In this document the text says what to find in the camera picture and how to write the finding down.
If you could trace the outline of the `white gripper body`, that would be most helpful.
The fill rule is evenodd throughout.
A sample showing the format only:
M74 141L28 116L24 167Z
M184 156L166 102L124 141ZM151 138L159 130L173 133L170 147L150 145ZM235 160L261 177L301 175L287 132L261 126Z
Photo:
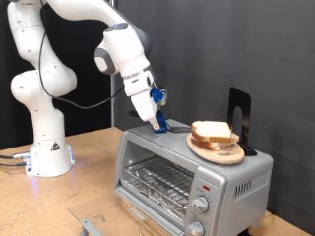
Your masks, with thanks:
M153 122L156 119L158 107L148 90L132 95L131 101L143 121Z

